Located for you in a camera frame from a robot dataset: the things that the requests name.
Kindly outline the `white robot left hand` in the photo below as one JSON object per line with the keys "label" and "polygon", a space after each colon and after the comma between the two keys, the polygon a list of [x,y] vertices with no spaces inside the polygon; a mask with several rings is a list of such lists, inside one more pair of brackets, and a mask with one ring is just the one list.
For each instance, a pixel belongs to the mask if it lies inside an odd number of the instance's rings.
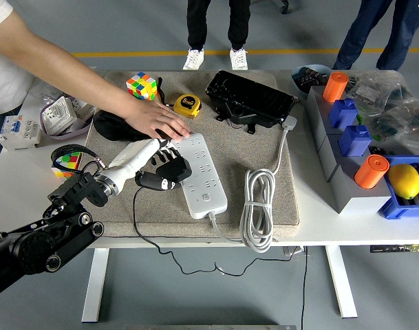
{"label": "white robot left hand", "polygon": [[125,182],[134,178],[158,151],[166,151],[169,155],[178,152],[172,142],[163,139],[148,139],[128,144],[110,163],[108,169],[102,172],[113,194],[121,193]]}

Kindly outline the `person's right hand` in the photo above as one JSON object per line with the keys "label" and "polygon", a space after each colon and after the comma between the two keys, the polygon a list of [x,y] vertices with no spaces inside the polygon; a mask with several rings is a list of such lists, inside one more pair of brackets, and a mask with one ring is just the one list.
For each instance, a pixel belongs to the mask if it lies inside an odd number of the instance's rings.
{"label": "person's right hand", "polygon": [[187,138],[189,126],[164,105],[153,101],[135,100],[123,115],[127,124],[151,138],[161,138],[158,131],[173,140]]}

